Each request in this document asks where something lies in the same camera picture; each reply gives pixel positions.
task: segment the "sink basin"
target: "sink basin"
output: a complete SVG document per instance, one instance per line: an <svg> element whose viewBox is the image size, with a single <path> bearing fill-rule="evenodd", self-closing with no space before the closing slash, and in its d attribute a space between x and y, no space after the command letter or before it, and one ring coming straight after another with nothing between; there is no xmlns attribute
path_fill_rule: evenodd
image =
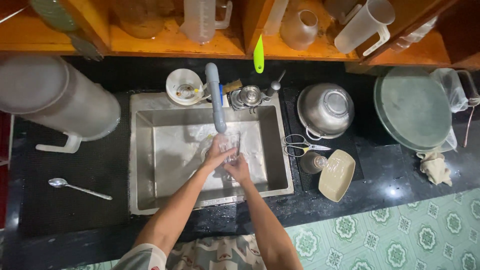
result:
<svg viewBox="0 0 480 270"><path fill-rule="evenodd" d="M255 109L222 108L227 131L240 131L240 151L262 197L292 194L278 97ZM131 96L130 211L150 215L162 208L202 163L208 135L215 135L210 103L184 107L166 93ZM243 190L219 167L210 174L195 209L243 200Z"/></svg>

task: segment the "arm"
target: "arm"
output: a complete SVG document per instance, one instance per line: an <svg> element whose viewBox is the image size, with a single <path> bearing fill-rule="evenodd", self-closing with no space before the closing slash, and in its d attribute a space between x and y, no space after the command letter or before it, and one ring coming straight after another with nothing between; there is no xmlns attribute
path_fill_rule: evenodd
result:
<svg viewBox="0 0 480 270"><path fill-rule="evenodd" d="M225 157L234 154L236 151L233 148L225 153L221 153L218 141L219 136L217 135L203 164L171 196L167 205L152 216L138 235L133 247L144 243L153 244L168 256L187 223L207 176L223 162Z"/></svg>
<svg viewBox="0 0 480 270"><path fill-rule="evenodd" d="M240 154L237 165L225 164L224 168L245 190L257 245L267 269L303 269L290 237L251 181L243 155Z"/></svg>

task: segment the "cloth rag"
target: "cloth rag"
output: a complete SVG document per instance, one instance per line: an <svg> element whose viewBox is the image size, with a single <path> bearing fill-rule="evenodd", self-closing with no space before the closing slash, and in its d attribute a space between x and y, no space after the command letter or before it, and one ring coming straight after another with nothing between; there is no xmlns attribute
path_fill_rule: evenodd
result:
<svg viewBox="0 0 480 270"><path fill-rule="evenodd" d="M439 152L417 153L420 160L420 171L427 174L428 180L434 184L445 183L452 186L450 169L445 166L445 156Z"/></svg>

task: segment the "tiled floor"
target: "tiled floor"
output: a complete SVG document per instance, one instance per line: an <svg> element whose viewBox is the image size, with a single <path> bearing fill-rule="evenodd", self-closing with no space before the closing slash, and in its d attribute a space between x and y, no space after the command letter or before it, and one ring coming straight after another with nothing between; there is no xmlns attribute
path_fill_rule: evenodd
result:
<svg viewBox="0 0 480 270"><path fill-rule="evenodd" d="M480 189L286 230L305 270L480 269Z"/></svg>

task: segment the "black drying mat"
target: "black drying mat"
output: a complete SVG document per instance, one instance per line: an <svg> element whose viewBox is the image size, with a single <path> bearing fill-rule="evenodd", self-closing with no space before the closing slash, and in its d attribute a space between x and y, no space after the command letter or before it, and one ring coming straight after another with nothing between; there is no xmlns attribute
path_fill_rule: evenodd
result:
<svg viewBox="0 0 480 270"><path fill-rule="evenodd" d="M347 131L343 135L335 139L321 139L320 141L310 140L305 134L305 128L301 124L298 116L298 112L297 112L297 99L300 95L300 92L301 92L300 89L295 89L295 88L284 88L283 91L279 92L280 99L281 100L283 99L285 103L285 107L287 108L286 113L287 113L288 125L290 127L290 130L287 131L286 135L300 134L304 136L307 139L307 141L309 141L311 144L317 144L317 145L331 148L332 150L329 150L329 151L315 150L315 152L327 158L329 158L330 155L337 149L347 152L355 160L355 171L353 173L352 181L363 179L364 177L363 177L363 172L360 166L360 160L357 153L357 148L355 147L355 141L353 140L352 128L350 127L349 129L347 129ZM293 151L295 151L294 154L296 156L299 156L302 154L302 150L300 149L295 149L290 151L292 154L293 154ZM318 189L318 180L320 179L320 174L322 172L318 174L308 174L304 172L303 169L301 168L300 158L294 158L294 159L296 159L297 161L302 189L303 190Z"/></svg>
<svg viewBox="0 0 480 270"><path fill-rule="evenodd" d="M102 139L82 142L74 154L44 152L36 144L64 145L67 136L53 129L15 118L13 154L23 155L24 197L20 230L26 237L66 233L124 224L128 212L128 156L130 145L129 93L115 97L121 118ZM22 145L23 153L16 152ZM64 178L113 197L105 200L72 188L54 188L50 178Z"/></svg>

